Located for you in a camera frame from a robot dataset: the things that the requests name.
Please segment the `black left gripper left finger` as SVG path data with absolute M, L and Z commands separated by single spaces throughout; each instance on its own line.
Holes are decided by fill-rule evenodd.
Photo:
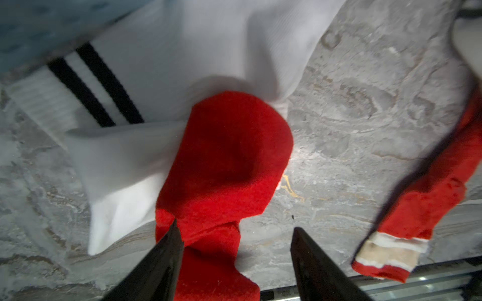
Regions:
M 173 300 L 178 283 L 184 243 L 177 221 L 104 301 Z

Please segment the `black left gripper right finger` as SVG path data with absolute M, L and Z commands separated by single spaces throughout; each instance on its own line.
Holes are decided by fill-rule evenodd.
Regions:
M 301 300 L 371 301 L 301 227 L 294 229 L 291 257 Z

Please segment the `red santa sock front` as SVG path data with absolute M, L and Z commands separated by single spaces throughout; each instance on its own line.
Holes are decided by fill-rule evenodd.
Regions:
M 242 92 L 196 104 L 159 193 L 156 239 L 176 223 L 185 245 L 176 300 L 259 300 L 235 267 L 240 222 L 264 212 L 294 145 L 287 122 Z

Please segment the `red white striped sock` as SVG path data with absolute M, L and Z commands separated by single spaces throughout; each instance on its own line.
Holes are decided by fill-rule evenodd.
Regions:
M 428 250 L 435 226 L 463 201 L 481 163 L 481 88 L 476 88 L 448 146 L 414 181 L 364 241 L 351 265 L 361 275 L 404 283 Z

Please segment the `light blue left basket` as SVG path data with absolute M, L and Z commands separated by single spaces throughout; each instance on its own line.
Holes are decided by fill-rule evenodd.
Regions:
M 1 73 L 54 51 L 147 1 L 1 1 Z

